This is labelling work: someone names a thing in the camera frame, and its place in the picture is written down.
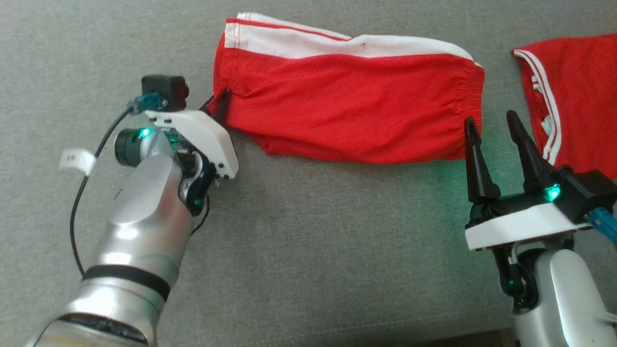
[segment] blue cable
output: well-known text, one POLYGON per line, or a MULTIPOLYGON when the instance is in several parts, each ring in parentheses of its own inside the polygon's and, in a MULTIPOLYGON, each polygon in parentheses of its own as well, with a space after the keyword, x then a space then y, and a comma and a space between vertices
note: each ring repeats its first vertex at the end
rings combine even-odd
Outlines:
POLYGON ((598 207, 591 211, 587 221, 617 246, 617 219, 604 207, 598 207))

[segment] red fabric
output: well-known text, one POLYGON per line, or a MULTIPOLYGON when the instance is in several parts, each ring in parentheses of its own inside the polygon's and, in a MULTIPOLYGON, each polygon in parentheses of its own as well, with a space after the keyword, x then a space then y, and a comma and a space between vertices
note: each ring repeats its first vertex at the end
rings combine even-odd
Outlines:
POLYGON ((538 148, 548 143, 554 166, 599 169, 617 178, 617 34, 557 38, 518 48, 523 88, 538 148), (529 62, 530 52, 539 62, 529 62), (536 76, 540 90, 534 90, 536 76), (554 107, 545 95, 550 89, 554 107), (558 115, 561 135, 549 141, 542 121, 558 115), (555 148, 560 138, 560 145, 555 148))
POLYGON ((483 82, 482 67, 450 54, 287 59, 226 48, 224 37, 213 73, 215 101, 232 93, 227 126, 266 153, 372 164, 464 158, 483 82))

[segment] gray fabric surface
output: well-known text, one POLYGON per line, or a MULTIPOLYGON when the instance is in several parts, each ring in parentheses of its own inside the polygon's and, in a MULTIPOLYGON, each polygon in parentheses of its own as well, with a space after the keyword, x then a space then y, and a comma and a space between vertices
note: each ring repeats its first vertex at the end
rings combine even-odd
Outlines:
MULTIPOLYGON (((529 125, 510 50, 615 31, 615 8, 613 0, 0 2, 2 345, 23 344, 78 281, 67 225, 81 176, 57 170, 61 150, 93 150, 147 73, 183 74, 189 106, 201 105, 225 17, 256 11, 348 35, 425 36, 465 48, 486 70, 483 148, 509 194, 522 178, 505 112, 517 110, 529 125)), ((240 172, 211 192, 210 218, 162 315, 160 346, 374 345, 509 324, 491 254, 466 250, 463 161, 268 157, 232 136, 240 172)), ((129 172, 108 146, 78 212, 82 254, 129 172)), ((617 254, 595 233, 578 240, 617 309, 617 254)))

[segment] red clothing with white stripe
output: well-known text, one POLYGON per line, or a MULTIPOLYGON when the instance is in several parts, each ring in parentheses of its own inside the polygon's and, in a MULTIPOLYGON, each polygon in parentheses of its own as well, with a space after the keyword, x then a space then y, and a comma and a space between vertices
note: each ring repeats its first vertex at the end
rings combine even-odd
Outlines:
POLYGON ((557 38, 512 53, 544 158, 617 178, 617 34, 557 38))
POLYGON ((266 153, 372 164, 463 158, 483 83, 454 44, 351 38, 253 13, 227 20, 213 82, 215 99, 232 92, 227 125, 266 153))

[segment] black band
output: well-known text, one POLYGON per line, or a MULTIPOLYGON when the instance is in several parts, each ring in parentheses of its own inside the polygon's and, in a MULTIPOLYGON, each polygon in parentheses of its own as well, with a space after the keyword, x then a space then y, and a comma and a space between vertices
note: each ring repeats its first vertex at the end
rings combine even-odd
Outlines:
POLYGON ((152 272, 126 265, 95 265, 86 271, 81 280, 101 277, 115 277, 144 285, 161 295, 165 302, 167 302, 169 292, 172 290, 164 279, 152 272))

